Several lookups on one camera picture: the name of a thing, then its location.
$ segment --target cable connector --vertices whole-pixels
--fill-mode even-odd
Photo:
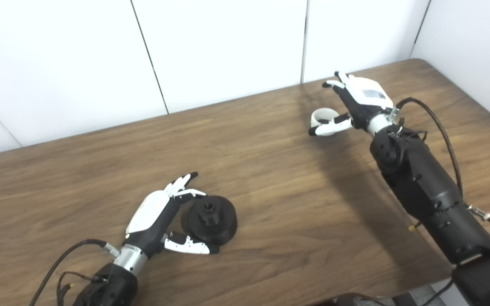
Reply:
[[[393,110],[390,111],[389,118],[387,118],[387,120],[395,124],[396,116],[398,116],[399,113],[400,113],[400,108],[393,107]]]
[[[472,205],[466,204],[466,209],[469,210],[473,215],[479,217],[482,221],[490,222],[490,213],[483,211],[477,207],[472,207]]]
[[[115,258],[120,256],[120,251],[117,248],[115,248],[114,246],[111,246],[109,243],[105,244],[105,246],[103,246],[103,249],[106,250],[107,252],[109,252]]]

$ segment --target black fingertip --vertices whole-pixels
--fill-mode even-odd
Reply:
[[[209,254],[218,254],[220,252],[220,247],[216,244],[205,244],[209,249]]]
[[[309,136],[317,136],[317,134],[315,133],[315,131],[317,130],[319,126],[314,126],[312,128],[309,129]]]
[[[337,116],[336,118],[334,118],[334,123],[335,124],[338,124],[338,123],[342,123],[344,122],[345,120],[349,120],[349,113],[345,113],[345,114],[342,114],[340,116]]]

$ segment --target black cable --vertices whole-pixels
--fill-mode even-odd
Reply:
[[[103,240],[98,240],[98,239],[87,239],[87,240],[83,240],[83,241],[75,244],[74,246],[68,248],[56,260],[56,262],[52,265],[52,267],[48,270],[48,272],[46,273],[45,278],[41,282],[41,285],[39,285],[39,289],[37,289],[37,292],[35,292],[35,294],[33,295],[33,298],[31,299],[31,302],[29,302],[29,306],[34,306],[35,305],[35,303],[37,302],[37,299],[39,298],[39,295],[41,295],[41,292],[43,292],[43,289],[45,288],[46,283],[48,283],[48,279],[50,279],[50,276],[54,273],[54,271],[56,270],[56,268],[58,267],[58,265],[64,260],[64,258],[67,255],[69,255],[73,250],[75,250],[76,248],[78,248],[80,246],[84,246],[85,244],[97,244],[98,246],[100,246],[100,247],[103,248],[107,244],[107,242],[105,242]]]
[[[431,298],[429,298],[426,302],[424,302],[424,304],[422,304],[421,306],[427,306],[428,304],[430,304],[433,300],[435,300],[436,298],[438,298],[439,296],[441,296],[441,294],[443,294],[445,291],[449,290],[449,288],[451,288],[451,286],[453,286],[453,280],[451,279],[449,281],[449,283],[447,283],[447,285],[445,285],[443,288],[440,289],[440,291],[436,292]]]
[[[396,108],[399,110],[402,110],[402,107],[406,105],[409,102],[414,102],[424,108],[426,112],[430,115],[432,120],[436,123],[436,126],[438,126],[438,130],[440,130],[442,136],[444,137],[445,145],[447,146],[447,150],[449,151],[449,156],[451,157],[451,162],[453,163],[453,169],[455,169],[455,179],[457,180],[457,186],[459,187],[459,193],[461,194],[461,197],[463,197],[463,190],[462,190],[462,180],[461,180],[461,171],[459,169],[459,164],[457,163],[457,157],[455,157],[455,151],[453,151],[453,146],[451,145],[451,141],[449,141],[449,136],[447,135],[447,132],[445,131],[444,126],[442,125],[442,122],[438,119],[436,114],[432,112],[430,107],[428,107],[426,104],[424,104],[422,101],[412,98],[412,97],[407,97],[406,99],[403,99],[402,101],[398,102],[396,104]]]

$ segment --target white wall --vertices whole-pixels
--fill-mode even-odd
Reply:
[[[407,60],[428,0],[311,0],[304,81]]]
[[[0,1],[0,120],[22,145],[163,114],[129,1]]]
[[[490,2],[432,0],[412,57],[432,64],[490,111]]]
[[[300,82],[306,0],[134,0],[170,113]]]
[[[308,0],[134,0],[145,42],[126,0],[0,0],[0,129],[33,145],[297,85],[303,60],[306,82],[404,60],[427,2],[310,0],[304,58]]]

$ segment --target wire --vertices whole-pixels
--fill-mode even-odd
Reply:
[[[41,292],[43,292],[43,289],[46,286],[46,283],[48,283],[48,280],[50,279],[50,276],[54,273],[58,265],[66,258],[67,255],[69,255],[73,250],[80,246],[84,246],[85,244],[97,244],[100,247],[104,247],[107,242],[103,240],[98,240],[98,239],[87,239],[83,240],[81,242],[78,242],[77,244],[74,244],[72,247],[68,248],[63,254],[56,260],[56,262],[52,265],[52,267],[48,270],[46,273],[45,278],[39,285],[39,289],[37,289],[37,292],[33,295],[33,298],[31,299],[31,302],[29,302],[29,306],[34,306],[35,303],[37,302],[37,299],[39,298],[39,295],[41,295]]]
[[[440,291],[436,292],[431,298],[429,298],[424,304],[422,304],[421,306],[427,306],[428,304],[430,304],[432,301],[434,301],[436,298],[438,298],[439,296],[441,296],[445,291],[449,290],[449,288],[451,288],[451,286],[453,286],[453,279],[451,279],[449,281],[449,283],[447,283],[447,285],[445,285],[443,288],[440,289]]]
[[[455,157],[455,151],[453,151],[453,146],[451,145],[451,141],[449,141],[449,136],[447,135],[447,132],[445,131],[444,126],[442,125],[442,122],[440,122],[440,120],[438,119],[436,114],[434,114],[434,112],[430,109],[430,107],[428,107],[422,101],[412,97],[407,97],[406,99],[403,99],[402,101],[398,102],[395,107],[398,108],[399,110],[402,110],[402,107],[410,102],[414,102],[419,106],[421,106],[422,108],[424,108],[424,110],[426,110],[426,112],[430,115],[432,120],[434,120],[436,126],[438,126],[438,130],[440,130],[442,136],[444,137],[445,145],[447,146],[447,150],[449,151],[449,156],[451,157],[451,162],[453,163],[453,169],[455,169],[455,179],[457,180],[459,193],[461,194],[461,197],[463,197],[461,171],[459,169],[459,164],[457,163],[457,157]]]
[[[94,277],[88,277],[86,275],[82,275],[78,272],[73,272],[73,271],[65,271],[60,275],[60,278],[58,279],[58,285],[56,286],[56,301],[58,306],[63,306],[64,305],[64,296],[68,292],[69,289],[73,288],[74,284],[68,283],[64,287],[62,287],[62,281],[64,277],[68,274],[71,275],[76,275],[80,277],[81,279],[84,279],[86,281],[99,281],[99,277],[94,276]]]

